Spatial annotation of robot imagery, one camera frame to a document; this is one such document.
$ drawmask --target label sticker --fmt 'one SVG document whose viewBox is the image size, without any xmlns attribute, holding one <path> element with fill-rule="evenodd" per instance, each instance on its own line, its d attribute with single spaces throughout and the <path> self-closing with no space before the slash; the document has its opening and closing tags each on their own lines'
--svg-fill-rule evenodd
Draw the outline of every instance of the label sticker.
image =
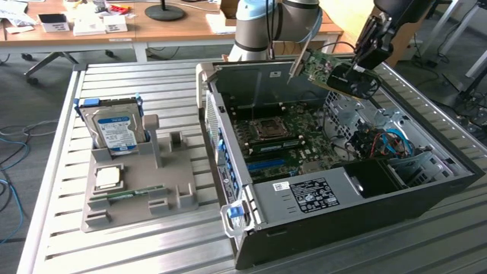
<svg viewBox="0 0 487 274">
<path fill-rule="evenodd" d="M 280 71 L 271 71 L 270 78 L 280 77 Z"/>
<path fill-rule="evenodd" d="M 132 41 L 132 38 L 112 38 L 108 39 L 110 42 L 130 42 Z"/>
<path fill-rule="evenodd" d="M 124 117 L 106 118 L 99 120 L 99 127 L 107 147 L 114 151 L 135 149 L 138 145 L 136 135 L 128 129 L 131 119 Z"/>
<path fill-rule="evenodd" d="M 324 178 L 292 184 L 291 191 L 303 213 L 340 204 Z"/>
<path fill-rule="evenodd" d="M 290 189 L 290 182 L 280 182 L 272 184 L 275 191 L 288 190 Z"/>
</svg>

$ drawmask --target desk lamp base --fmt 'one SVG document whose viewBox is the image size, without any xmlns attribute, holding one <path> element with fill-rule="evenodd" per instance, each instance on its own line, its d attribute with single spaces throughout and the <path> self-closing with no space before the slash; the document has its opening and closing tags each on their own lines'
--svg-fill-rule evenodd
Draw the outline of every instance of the desk lamp base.
<svg viewBox="0 0 487 274">
<path fill-rule="evenodd" d="M 146 9 L 146 15 L 158 21 L 174 21 L 182 19 L 186 12 L 175 6 L 166 6 L 166 9 L 163 9 L 162 5 L 155 5 Z"/>
</svg>

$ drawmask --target slotted metal table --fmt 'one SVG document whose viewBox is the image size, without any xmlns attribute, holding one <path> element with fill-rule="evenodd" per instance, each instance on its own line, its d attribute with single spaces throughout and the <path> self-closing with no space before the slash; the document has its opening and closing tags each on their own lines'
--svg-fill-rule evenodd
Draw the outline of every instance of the slotted metal table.
<svg viewBox="0 0 487 274">
<path fill-rule="evenodd" d="M 486 176 L 418 219 L 246 271 L 234 269 L 196 108 L 195 66 L 211 61 L 218 60 L 90 65 L 72 72 L 18 273 L 477 273 L 487 269 Z M 487 170 L 486 147 L 387 65 L 376 71 Z M 158 135 L 182 130 L 188 137 L 200 207 L 83 233 L 91 137 L 72 101 L 135 93 L 144 99 L 146 114 L 159 115 Z M 383 107 L 392 104 L 380 92 L 375 100 Z"/>
</svg>

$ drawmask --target motherboard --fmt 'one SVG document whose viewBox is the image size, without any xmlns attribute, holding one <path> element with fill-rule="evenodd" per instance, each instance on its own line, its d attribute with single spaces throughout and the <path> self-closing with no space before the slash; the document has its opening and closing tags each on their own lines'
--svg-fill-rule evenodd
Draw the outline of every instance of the motherboard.
<svg viewBox="0 0 487 274">
<path fill-rule="evenodd" d="M 234 120 L 254 183 L 327 170 L 346 160 L 323 134 L 320 109 L 304 103 L 280 109 L 279 116 Z"/>
</svg>

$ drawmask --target hard drive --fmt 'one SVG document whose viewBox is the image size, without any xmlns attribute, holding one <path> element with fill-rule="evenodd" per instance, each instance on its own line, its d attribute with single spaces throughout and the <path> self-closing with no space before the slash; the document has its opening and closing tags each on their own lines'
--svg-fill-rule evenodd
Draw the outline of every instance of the hard drive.
<svg viewBox="0 0 487 274">
<path fill-rule="evenodd" d="M 108 148 L 111 155 L 123 155 L 136 151 L 138 143 L 147 142 L 142 104 L 139 96 L 75 100 L 75 109 L 88 128 L 95 148 Z"/>
</svg>

